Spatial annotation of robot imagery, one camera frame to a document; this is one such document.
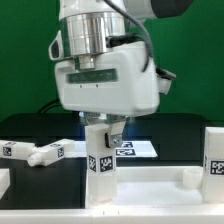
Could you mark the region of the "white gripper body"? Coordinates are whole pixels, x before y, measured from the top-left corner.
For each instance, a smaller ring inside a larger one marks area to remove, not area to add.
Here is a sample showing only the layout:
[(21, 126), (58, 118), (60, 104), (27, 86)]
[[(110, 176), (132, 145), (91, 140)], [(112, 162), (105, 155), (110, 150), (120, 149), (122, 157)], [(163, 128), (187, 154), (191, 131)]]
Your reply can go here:
[(142, 71), (143, 42), (114, 47), (96, 58), (96, 68), (78, 71), (72, 60), (55, 65), (59, 99), (67, 110), (143, 116), (159, 106), (154, 61)]

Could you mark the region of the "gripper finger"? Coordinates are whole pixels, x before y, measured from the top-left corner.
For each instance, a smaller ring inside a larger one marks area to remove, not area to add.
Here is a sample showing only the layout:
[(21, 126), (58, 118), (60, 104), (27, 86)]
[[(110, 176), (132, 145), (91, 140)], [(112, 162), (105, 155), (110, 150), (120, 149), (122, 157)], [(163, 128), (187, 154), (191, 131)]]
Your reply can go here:
[(105, 134), (107, 148), (117, 148), (122, 144), (122, 133), (126, 124), (126, 117), (120, 115), (107, 115), (108, 131)]
[(103, 113), (85, 112), (84, 120), (87, 125), (101, 124), (105, 122), (106, 115)]

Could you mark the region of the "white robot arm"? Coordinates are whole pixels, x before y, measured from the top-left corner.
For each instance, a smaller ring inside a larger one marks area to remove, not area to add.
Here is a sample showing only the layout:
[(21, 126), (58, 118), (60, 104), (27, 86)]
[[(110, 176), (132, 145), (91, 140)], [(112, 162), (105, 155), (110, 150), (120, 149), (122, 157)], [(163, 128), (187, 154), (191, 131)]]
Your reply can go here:
[(176, 75), (154, 62), (143, 21), (183, 15), (194, 0), (60, 0), (59, 31), (49, 46), (59, 99), (88, 120), (104, 114), (109, 148), (128, 117), (154, 113)]

